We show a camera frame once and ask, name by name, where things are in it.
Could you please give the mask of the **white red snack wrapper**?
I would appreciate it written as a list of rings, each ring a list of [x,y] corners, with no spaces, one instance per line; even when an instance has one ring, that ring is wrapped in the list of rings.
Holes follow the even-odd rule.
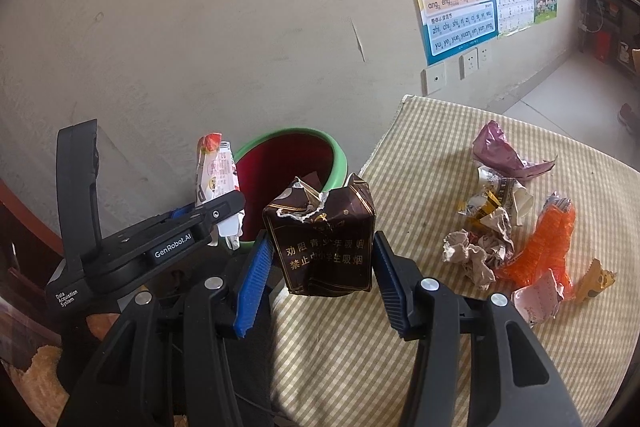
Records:
[[[221,133],[209,133],[198,140],[198,165],[195,175],[195,205],[232,191],[239,191],[238,173],[231,144],[222,139]],[[232,251],[241,247],[245,211],[241,210],[218,225],[222,237]]]

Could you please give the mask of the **brown cigarette carton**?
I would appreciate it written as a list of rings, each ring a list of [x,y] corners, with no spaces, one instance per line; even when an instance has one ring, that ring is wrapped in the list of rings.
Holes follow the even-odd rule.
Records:
[[[372,286],[375,207],[366,181],[319,192],[296,178],[262,210],[288,290],[341,297]]]

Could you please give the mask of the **crushed patterned paper cup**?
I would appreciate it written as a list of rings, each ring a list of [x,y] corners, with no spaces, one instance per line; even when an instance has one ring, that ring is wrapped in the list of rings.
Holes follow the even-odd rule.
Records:
[[[477,168],[480,187],[495,195],[509,215],[512,225],[524,225],[524,218],[534,208],[534,196],[515,178],[508,178],[486,166]]]

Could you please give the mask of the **pink foil snack bag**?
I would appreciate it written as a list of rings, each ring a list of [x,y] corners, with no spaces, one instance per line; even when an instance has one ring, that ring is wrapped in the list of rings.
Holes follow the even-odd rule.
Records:
[[[521,183],[542,176],[555,166],[555,160],[530,162],[521,158],[506,139],[500,124],[494,120],[488,121],[478,132],[472,143],[472,156],[482,165]]]

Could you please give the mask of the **red green-rimmed trash bin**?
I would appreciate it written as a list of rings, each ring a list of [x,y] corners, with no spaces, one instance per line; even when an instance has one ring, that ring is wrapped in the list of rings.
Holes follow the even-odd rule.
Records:
[[[320,192],[344,184],[348,161],[331,135],[312,128],[284,128],[250,140],[234,153],[245,217],[240,251],[248,251],[264,226],[262,210],[300,178]]]

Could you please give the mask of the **crumpled beige paper ball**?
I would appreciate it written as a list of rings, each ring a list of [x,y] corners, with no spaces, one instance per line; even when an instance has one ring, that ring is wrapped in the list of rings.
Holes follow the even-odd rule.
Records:
[[[442,261],[461,267],[473,285],[487,291],[497,282],[498,270],[514,255],[511,220],[498,207],[480,220],[472,220],[469,230],[450,232],[442,240]]]

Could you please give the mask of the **pink white paper scrap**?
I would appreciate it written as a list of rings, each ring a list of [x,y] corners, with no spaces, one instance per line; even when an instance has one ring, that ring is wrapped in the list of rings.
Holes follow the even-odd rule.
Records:
[[[554,319],[564,300],[564,288],[547,270],[535,283],[515,289],[511,296],[514,308],[533,327]]]

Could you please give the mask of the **yellow foil snack wrapper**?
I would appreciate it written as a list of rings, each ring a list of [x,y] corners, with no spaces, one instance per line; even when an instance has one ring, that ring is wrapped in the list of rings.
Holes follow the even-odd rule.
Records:
[[[457,213],[464,218],[465,225],[470,229],[497,231],[503,218],[501,208],[502,204],[496,194],[485,188],[466,202],[460,202]]]

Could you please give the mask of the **orange plastic wrapper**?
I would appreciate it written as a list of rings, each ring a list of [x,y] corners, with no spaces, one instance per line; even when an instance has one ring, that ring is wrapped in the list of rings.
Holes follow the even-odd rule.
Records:
[[[524,248],[497,270],[499,280],[516,288],[535,284],[551,272],[563,297],[572,297],[573,283],[566,267],[566,256],[574,231],[576,210],[572,200],[552,193],[544,202],[535,231]]]

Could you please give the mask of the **small yellow toy piece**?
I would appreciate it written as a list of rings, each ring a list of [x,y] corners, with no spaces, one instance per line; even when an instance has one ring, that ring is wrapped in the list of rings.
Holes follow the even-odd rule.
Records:
[[[575,299],[578,303],[598,297],[602,291],[616,281],[616,273],[604,269],[599,259],[593,258],[587,272],[576,286]]]

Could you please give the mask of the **red slippers on floor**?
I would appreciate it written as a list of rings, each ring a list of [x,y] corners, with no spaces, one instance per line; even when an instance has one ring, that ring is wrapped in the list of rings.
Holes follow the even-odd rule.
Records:
[[[639,138],[640,136],[640,119],[639,116],[634,113],[634,110],[627,103],[620,106],[620,110],[618,111],[617,118],[620,123],[627,129],[627,131]]]

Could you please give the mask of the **dark metal shelf rack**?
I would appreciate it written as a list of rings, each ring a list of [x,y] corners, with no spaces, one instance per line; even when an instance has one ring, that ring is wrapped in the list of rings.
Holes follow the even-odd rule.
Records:
[[[639,0],[579,0],[578,50],[639,78]]]

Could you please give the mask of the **white wall power socket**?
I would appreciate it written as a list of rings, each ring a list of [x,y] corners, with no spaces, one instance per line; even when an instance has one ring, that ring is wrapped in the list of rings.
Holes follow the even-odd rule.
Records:
[[[462,79],[469,78],[475,74],[480,65],[478,64],[478,49],[473,48],[463,53],[460,57],[460,76]]]

